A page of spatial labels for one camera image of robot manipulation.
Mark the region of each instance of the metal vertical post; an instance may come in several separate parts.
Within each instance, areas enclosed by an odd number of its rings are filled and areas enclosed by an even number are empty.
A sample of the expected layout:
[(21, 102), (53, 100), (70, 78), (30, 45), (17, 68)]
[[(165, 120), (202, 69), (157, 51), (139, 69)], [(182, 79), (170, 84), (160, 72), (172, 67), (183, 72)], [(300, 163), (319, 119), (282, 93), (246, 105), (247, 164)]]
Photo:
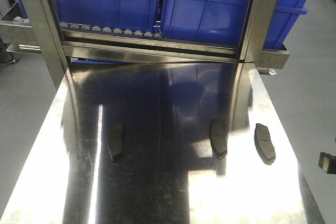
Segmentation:
[(67, 60), (62, 48), (62, 33), (51, 0), (22, 0), (56, 89), (59, 87)]
[(277, 0), (250, 0), (237, 57), (258, 66)]

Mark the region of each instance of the black object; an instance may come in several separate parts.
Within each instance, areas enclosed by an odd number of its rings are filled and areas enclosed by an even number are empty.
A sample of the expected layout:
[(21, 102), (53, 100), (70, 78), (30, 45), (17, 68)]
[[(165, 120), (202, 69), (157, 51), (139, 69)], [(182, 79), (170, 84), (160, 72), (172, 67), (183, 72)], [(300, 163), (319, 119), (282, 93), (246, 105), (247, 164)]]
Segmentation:
[(319, 167), (328, 174), (336, 174), (336, 156), (321, 152)]
[(268, 127), (257, 123), (254, 132), (254, 143), (261, 160), (266, 165), (271, 165), (275, 159), (275, 149), (271, 141)]
[(122, 157), (123, 135), (124, 125), (120, 122), (113, 123), (109, 135), (109, 153), (113, 162), (117, 162)]
[(210, 129), (210, 143), (217, 158), (224, 158), (227, 154), (227, 127), (218, 119), (213, 119)]

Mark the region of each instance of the stainless steel table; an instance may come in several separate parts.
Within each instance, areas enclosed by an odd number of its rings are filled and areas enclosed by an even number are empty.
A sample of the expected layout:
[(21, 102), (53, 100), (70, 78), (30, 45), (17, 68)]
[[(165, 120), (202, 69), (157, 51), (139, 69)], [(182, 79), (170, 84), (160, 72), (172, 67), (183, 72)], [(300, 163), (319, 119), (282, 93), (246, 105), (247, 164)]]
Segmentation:
[[(272, 165), (256, 150), (257, 123)], [(171, 63), (70, 65), (0, 220), (11, 223), (324, 221), (254, 64)]]

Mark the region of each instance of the gray floor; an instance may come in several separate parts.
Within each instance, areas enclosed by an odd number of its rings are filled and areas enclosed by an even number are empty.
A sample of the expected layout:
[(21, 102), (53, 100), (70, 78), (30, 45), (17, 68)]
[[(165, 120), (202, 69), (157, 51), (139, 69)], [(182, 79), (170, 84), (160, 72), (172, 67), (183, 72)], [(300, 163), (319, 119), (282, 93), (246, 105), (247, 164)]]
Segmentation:
[(0, 65), (0, 216), (55, 94), (42, 56)]
[[(336, 177), (318, 168), (336, 154), (336, 2), (308, 0), (285, 45), (291, 57), (263, 81), (327, 224), (336, 223)], [(0, 215), (52, 102), (55, 90), (41, 56), (0, 65)]]

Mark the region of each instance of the stainless steel frame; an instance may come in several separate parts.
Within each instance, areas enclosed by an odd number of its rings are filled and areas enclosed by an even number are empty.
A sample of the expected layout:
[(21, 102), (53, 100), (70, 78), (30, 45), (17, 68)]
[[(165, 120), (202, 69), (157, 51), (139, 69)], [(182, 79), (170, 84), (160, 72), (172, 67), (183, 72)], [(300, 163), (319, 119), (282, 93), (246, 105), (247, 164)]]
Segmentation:
[(62, 49), (62, 33), (51, 0), (22, 0), (44, 60), (56, 88), (65, 71), (67, 60)]
[(108, 36), (104, 33), (70, 29), (62, 29), (61, 32), (51, 0), (23, 0), (23, 2), (33, 25), (35, 37), (31, 36), (32, 34), (29, 36), (29, 25), (13, 24), (7, 17), (0, 23), (4, 41), (11, 44), (39, 45), (56, 86), (66, 69), (65, 56), (127, 62), (195, 60), (254, 62), (258, 67), (278, 69), (284, 66), (289, 57), (286, 50), (262, 50), (276, 0), (250, 1), (246, 26), (238, 51), (236, 48), (223, 45), (191, 41)]
[(260, 66), (259, 57), (265, 43), (277, 0), (250, 0), (238, 58)]

